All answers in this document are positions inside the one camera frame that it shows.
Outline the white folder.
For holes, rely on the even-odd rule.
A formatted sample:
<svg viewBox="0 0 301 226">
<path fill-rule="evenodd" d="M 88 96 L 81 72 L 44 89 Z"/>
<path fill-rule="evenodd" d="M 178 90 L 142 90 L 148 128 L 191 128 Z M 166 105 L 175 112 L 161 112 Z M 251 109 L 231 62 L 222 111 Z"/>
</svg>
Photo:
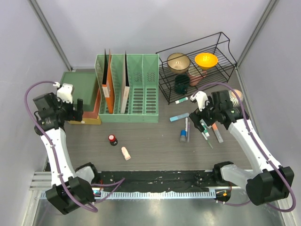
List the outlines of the white folder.
<svg viewBox="0 0 301 226">
<path fill-rule="evenodd" d="M 129 78 L 128 78 L 128 71 L 127 71 L 127 53 L 124 54 L 124 61 L 123 61 L 123 72 L 122 72 L 122 85 L 121 85 L 121 102 L 120 102 L 120 113 L 124 114 L 126 111 L 126 105 L 129 95 Z"/>
</svg>

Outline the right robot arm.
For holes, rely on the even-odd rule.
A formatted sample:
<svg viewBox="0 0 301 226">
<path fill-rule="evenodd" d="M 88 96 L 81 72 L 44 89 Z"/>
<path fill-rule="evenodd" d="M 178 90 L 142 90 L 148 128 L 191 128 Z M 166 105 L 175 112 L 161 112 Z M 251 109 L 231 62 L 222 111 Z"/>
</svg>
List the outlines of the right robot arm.
<svg viewBox="0 0 301 226">
<path fill-rule="evenodd" d="M 243 107 L 233 105 L 230 98 L 233 93 L 222 90 L 207 96 L 198 91 L 190 96 L 191 102 L 198 105 L 190 114 L 195 128 L 203 132 L 204 126 L 210 127 L 215 122 L 222 124 L 240 144 L 252 167 L 252 171 L 246 171 L 230 161 L 218 163 L 214 166 L 213 182 L 218 186 L 231 182 L 243 188 L 256 206 L 287 198 L 293 170 L 283 167 L 268 151 Z"/>
</svg>

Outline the orange folder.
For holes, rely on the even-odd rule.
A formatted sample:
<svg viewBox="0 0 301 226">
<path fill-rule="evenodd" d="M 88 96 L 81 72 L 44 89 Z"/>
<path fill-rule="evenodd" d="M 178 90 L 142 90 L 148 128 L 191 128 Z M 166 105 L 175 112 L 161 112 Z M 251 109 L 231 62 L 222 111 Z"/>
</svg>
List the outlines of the orange folder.
<svg viewBox="0 0 301 226">
<path fill-rule="evenodd" d="M 113 114 L 115 94 L 114 94 L 114 86 L 113 86 L 112 73 L 111 73 L 111 57 L 112 55 L 110 49 L 108 54 L 106 54 L 106 51 L 104 51 L 102 89 L 108 107 L 108 111 L 110 114 Z"/>
</svg>

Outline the light blue highlighter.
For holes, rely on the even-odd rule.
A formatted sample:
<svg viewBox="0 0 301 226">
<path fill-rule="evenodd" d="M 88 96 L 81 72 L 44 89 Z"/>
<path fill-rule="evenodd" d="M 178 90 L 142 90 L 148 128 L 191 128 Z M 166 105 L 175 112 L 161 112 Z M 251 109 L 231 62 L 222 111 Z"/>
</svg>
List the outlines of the light blue highlighter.
<svg viewBox="0 0 301 226">
<path fill-rule="evenodd" d="M 171 122 L 174 122 L 174 121 L 177 121 L 177 120 L 180 120 L 180 119 L 184 119 L 184 118 L 187 118 L 187 117 L 189 117 L 189 113 L 183 113 L 183 114 L 180 114 L 180 115 L 177 115 L 177 116 L 173 116 L 169 120 Z"/>
</svg>

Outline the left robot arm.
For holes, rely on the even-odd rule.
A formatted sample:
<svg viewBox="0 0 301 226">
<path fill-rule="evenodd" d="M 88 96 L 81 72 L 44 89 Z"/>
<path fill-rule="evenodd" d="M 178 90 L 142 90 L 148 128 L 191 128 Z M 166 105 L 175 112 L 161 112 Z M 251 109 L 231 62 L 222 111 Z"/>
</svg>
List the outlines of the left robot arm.
<svg viewBox="0 0 301 226">
<path fill-rule="evenodd" d="M 92 163 L 73 168 L 66 145 L 65 121 L 82 119 L 82 109 L 74 110 L 54 93 L 33 99 L 35 132 L 46 148 L 51 169 L 51 188 L 47 200 L 66 215 L 95 201 L 92 188 L 97 187 L 100 176 Z"/>
</svg>

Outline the drawer box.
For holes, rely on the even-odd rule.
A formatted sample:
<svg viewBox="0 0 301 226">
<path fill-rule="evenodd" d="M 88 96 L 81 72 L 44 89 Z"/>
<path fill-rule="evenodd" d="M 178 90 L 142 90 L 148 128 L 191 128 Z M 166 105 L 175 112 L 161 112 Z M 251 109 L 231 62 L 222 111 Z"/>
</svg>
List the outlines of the drawer box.
<svg viewBox="0 0 301 226">
<path fill-rule="evenodd" d="M 77 107 L 77 100 L 83 100 L 83 119 L 70 121 L 70 124 L 100 125 L 99 116 L 101 94 L 95 72 L 64 72 L 61 83 L 73 86 L 73 106 Z"/>
</svg>

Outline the green highlighter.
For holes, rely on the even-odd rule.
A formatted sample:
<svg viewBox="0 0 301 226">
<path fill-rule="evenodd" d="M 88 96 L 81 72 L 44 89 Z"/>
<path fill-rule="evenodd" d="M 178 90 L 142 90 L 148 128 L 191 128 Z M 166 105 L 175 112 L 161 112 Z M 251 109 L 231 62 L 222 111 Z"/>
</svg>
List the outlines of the green highlighter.
<svg viewBox="0 0 301 226">
<path fill-rule="evenodd" d="M 204 127 L 207 127 L 206 123 L 204 122 L 203 119 L 200 120 L 201 124 L 204 126 Z"/>
</svg>

